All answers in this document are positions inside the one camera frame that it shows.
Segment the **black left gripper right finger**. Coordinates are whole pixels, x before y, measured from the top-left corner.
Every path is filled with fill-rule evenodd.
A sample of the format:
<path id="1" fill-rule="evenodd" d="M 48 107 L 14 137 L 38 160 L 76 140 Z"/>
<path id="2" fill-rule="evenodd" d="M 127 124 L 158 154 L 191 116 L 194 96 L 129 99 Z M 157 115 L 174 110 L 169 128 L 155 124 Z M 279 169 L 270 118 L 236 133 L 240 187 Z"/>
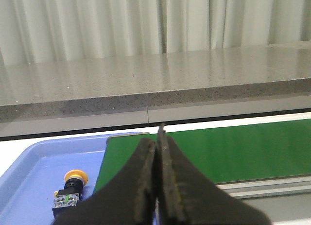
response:
<path id="1" fill-rule="evenodd" d="M 205 177 L 167 136 L 157 133 L 156 162 L 163 225 L 270 225 L 265 213 L 230 196 Z"/>

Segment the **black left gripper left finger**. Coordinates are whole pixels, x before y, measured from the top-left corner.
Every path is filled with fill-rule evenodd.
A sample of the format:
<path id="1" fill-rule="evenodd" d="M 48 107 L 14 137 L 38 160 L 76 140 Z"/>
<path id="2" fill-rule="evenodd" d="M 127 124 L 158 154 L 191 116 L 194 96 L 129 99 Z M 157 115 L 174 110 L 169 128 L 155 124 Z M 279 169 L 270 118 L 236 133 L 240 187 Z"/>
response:
<path id="1" fill-rule="evenodd" d="M 142 138 L 118 173 L 98 192 L 69 208 L 55 225 L 151 225 L 156 204 L 153 185 L 156 143 Z"/>

